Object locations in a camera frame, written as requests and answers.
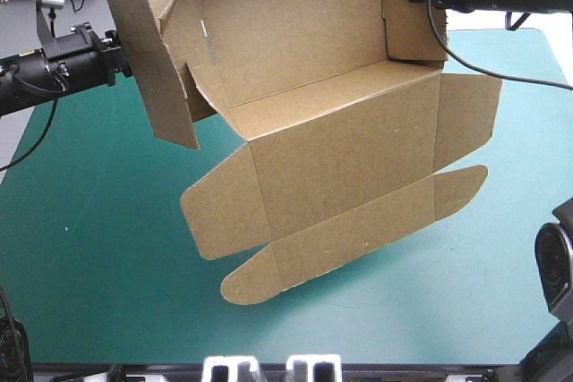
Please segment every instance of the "gray floor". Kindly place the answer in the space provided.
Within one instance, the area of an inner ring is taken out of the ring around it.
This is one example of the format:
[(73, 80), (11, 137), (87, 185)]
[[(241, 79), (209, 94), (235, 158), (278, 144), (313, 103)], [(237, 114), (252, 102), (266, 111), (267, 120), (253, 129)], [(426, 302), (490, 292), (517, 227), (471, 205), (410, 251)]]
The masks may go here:
[[(74, 24), (89, 21), (101, 36), (115, 24), (106, 0), (86, 0), (84, 7), (74, 13), (69, 0), (57, 13), (56, 34), (69, 33)], [(34, 0), (10, 0), (0, 4), (0, 58), (38, 48)], [(31, 109), (0, 119), (0, 166), (10, 162), (20, 141), (21, 134), (30, 119)], [(4, 173), (0, 173), (0, 183)]]

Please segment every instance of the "corrugated cardboard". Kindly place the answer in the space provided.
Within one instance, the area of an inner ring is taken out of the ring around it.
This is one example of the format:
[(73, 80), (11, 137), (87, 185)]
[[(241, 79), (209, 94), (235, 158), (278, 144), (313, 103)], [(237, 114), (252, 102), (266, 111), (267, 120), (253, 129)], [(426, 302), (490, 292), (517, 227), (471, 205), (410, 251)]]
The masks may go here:
[(491, 137), (500, 82), (443, 74), (423, 5), (110, 5), (156, 135), (198, 148), (192, 122), (217, 112), (245, 140), (182, 198), (205, 258), (270, 243), (225, 281), (230, 301), (266, 300), (451, 215), (485, 178), (434, 175)]

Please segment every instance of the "cardboard flap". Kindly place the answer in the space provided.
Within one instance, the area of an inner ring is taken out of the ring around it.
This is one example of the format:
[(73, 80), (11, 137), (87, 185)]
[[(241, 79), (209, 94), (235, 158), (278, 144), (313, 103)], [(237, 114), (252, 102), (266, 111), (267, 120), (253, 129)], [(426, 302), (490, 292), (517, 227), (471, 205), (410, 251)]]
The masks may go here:
[(460, 210), (486, 175), (474, 166), (430, 176), (273, 242), (231, 273), (221, 293), (236, 304), (266, 301)]
[(186, 191), (181, 205), (205, 259), (270, 242), (261, 190), (247, 145)]
[(168, 0), (107, 0), (155, 135), (199, 148), (184, 86), (163, 43), (157, 12)]
[(483, 146), (492, 136), (502, 81), (484, 75), (444, 73), (434, 171)]
[[(390, 58), (397, 60), (447, 60), (436, 42), (425, 4), (408, 0), (382, 0), (386, 23), (387, 48)], [(434, 10), (436, 24), (446, 37), (446, 13)]]

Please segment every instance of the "teal table surface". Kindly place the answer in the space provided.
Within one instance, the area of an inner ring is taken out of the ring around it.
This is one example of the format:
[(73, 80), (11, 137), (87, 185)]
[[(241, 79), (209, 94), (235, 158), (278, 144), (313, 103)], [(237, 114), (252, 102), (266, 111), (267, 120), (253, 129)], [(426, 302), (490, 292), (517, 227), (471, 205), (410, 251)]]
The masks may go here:
[[(564, 80), (536, 30), (450, 37), (482, 66)], [(36, 109), (19, 151), (48, 111)], [(119, 80), (64, 99), (45, 143), (5, 177), (0, 282), (34, 361), (337, 352), (345, 362), (509, 363), (555, 324), (534, 241), (573, 195), (571, 93), (504, 84), (493, 139), (456, 164), (490, 168), (469, 206), (251, 307), (224, 301), (219, 285), (252, 251), (201, 259), (179, 206), (241, 144), (219, 117), (198, 129), (203, 151), (154, 139), (135, 82)]]

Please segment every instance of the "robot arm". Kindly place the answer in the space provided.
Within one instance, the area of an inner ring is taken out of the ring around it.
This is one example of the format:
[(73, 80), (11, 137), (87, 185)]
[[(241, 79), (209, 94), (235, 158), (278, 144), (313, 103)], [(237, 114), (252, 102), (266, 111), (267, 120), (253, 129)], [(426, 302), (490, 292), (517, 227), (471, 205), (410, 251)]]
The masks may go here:
[(88, 22), (55, 38), (42, 8), (56, 17), (64, 0), (37, 0), (36, 22), (41, 48), (0, 60), (0, 116), (57, 100), (103, 84), (115, 84), (115, 74), (132, 76), (114, 30), (100, 38)]

